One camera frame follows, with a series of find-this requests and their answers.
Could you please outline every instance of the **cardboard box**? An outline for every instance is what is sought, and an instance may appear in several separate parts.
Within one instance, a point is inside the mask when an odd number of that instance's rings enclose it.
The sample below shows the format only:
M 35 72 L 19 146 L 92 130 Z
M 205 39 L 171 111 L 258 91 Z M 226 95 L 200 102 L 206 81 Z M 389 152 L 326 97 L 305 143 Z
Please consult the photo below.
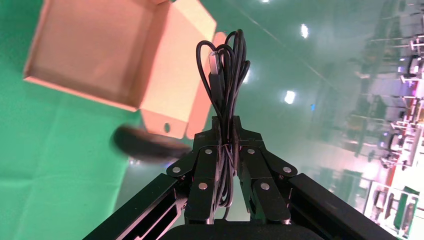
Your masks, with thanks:
M 215 28 L 198 0 L 45 0 L 24 79 L 141 109 L 149 132 L 182 138 L 203 94 L 196 45 L 212 41 Z M 202 49 L 204 66 L 209 52 Z

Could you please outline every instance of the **black cable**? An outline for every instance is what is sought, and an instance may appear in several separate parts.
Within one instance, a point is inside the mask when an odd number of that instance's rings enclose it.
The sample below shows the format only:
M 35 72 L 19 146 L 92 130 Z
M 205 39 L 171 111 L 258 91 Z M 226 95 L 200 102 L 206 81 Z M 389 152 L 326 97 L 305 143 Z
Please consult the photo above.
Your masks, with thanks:
M 215 58 L 212 59 L 215 59 L 217 64 L 218 72 L 209 75 L 209 84 L 202 67 L 203 46 L 208 46 L 213 51 Z M 226 208 L 224 219 L 227 218 L 233 201 L 233 177 L 236 173 L 234 168 L 237 166 L 233 160 L 232 122 L 237 96 L 250 67 L 250 61 L 246 60 L 246 55 L 246 40 L 241 29 L 231 32 L 225 39 L 225 43 L 217 47 L 210 41 L 201 41 L 196 47 L 196 62 L 200 78 L 219 119 L 222 136 L 220 146 L 222 158 L 218 162 L 220 176 L 214 210 L 216 211 L 218 207 Z

